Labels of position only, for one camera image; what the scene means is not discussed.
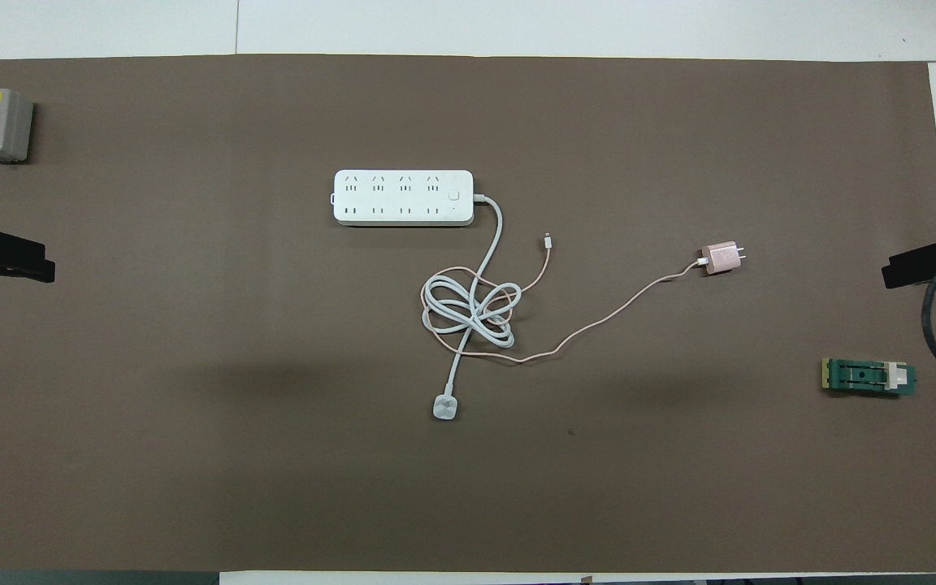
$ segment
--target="power outlet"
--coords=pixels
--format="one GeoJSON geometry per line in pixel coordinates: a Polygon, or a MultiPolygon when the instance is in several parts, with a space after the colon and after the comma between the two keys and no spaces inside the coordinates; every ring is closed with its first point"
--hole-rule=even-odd
{"type": "Polygon", "coordinates": [[[468,171],[343,170],[331,206],[343,226],[467,226],[473,195],[468,171]]]}

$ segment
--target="brown table surface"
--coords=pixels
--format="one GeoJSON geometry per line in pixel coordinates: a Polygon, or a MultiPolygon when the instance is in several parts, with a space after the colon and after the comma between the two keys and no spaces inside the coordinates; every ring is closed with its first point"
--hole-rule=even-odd
{"type": "Polygon", "coordinates": [[[0,230],[0,567],[936,571],[936,364],[887,256],[936,241],[921,63],[206,56],[0,62],[37,104],[0,230]],[[531,366],[417,292],[493,232],[352,229],[335,171],[467,169],[531,366]],[[918,369],[902,399],[824,357],[918,369]]]}

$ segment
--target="brown mat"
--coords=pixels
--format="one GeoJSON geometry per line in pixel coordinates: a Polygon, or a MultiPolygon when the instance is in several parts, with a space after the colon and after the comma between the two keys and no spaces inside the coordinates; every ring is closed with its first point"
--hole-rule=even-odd
{"type": "Polygon", "coordinates": [[[888,255],[936,241],[925,64],[222,56],[0,62],[37,104],[0,230],[0,567],[936,571],[936,364],[888,255]],[[352,229],[343,167],[468,169],[534,366],[449,355],[493,232],[352,229]],[[822,357],[920,390],[833,396],[822,357]]]}

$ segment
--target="green electrical component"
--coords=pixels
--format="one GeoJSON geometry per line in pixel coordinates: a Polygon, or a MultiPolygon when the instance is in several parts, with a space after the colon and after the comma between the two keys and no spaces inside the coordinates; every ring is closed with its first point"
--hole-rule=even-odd
{"type": "Polygon", "coordinates": [[[821,387],[844,392],[911,395],[917,391],[917,369],[905,362],[824,359],[821,360],[821,387]]]}

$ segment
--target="white floor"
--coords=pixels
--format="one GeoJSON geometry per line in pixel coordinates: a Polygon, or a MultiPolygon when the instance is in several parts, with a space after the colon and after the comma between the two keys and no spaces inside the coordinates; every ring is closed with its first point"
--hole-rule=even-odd
{"type": "MultiPolygon", "coordinates": [[[[920,60],[933,62],[936,115],[936,1],[928,0],[0,0],[0,59],[233,53],[920,60]]],[[[383,580],[580,577],[386,574],[383,580]]],[[[669,575],[596,580],[660,577],[669,575]]],[[[227,585],[378,581],[377,574],[223,575],[227,585]]]]}

